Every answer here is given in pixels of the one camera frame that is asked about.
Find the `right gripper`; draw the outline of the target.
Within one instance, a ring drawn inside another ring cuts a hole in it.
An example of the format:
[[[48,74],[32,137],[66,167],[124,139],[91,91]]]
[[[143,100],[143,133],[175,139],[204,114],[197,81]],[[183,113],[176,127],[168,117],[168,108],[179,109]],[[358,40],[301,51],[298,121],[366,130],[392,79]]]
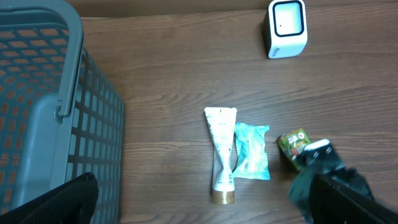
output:
[[[304,222],[313,222],[309,206],[309,192],[312,179],[316,174],[325,174],[365,198],[374,200],[367,180],[355,168],[347,168],[333,147],[304,150],[296,161],[302,169],[290,187],[289,199],[298,206]]]

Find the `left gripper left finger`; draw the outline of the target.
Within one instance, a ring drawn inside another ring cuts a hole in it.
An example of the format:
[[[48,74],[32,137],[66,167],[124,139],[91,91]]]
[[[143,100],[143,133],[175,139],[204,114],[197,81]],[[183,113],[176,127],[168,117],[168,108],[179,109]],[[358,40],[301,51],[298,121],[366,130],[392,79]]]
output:
[[[1,224],[89,223],[98,194],[94,173],[86,172],[1,215]]]

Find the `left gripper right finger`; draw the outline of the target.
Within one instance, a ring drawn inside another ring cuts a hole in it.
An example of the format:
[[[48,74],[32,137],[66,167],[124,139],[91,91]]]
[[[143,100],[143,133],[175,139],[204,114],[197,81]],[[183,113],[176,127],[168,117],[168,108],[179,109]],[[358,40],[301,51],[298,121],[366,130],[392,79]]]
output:
[[[309,205],[314,224],[397,224],[397,212],[327,175],[313,178]]]

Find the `green yellow snack packet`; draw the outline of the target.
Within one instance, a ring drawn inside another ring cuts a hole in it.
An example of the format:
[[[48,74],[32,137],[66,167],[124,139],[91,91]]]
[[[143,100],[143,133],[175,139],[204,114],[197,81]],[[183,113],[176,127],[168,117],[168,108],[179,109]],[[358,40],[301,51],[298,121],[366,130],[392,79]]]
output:
[[[285,133],[278,138],[277,142],[290,163],[296,170],[301,171],[304,168],[304,163],[299,161],[299,155],[303,152],[304,147],[311,143],[304,129],[299,128]]]

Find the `teal snack packet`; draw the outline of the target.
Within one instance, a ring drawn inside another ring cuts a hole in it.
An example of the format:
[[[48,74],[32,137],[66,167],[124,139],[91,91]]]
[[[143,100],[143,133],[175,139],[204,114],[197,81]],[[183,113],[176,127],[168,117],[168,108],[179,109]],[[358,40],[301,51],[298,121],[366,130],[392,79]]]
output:
[[[270,180],[269,163],[265,150],[265,134],[269,126],[235,124],[235,146],[238,155],[234,178]]]

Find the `white tube with gold cap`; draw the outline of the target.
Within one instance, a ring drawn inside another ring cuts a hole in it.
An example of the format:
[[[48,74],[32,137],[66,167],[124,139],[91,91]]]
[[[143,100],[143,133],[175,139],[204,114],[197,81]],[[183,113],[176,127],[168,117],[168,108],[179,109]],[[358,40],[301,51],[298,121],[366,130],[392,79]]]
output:
[[[204,112],[214,146],[212,199],[218,204],[233,204],[235,203],[235,185],[230,157],[237,109],[206,107]]]

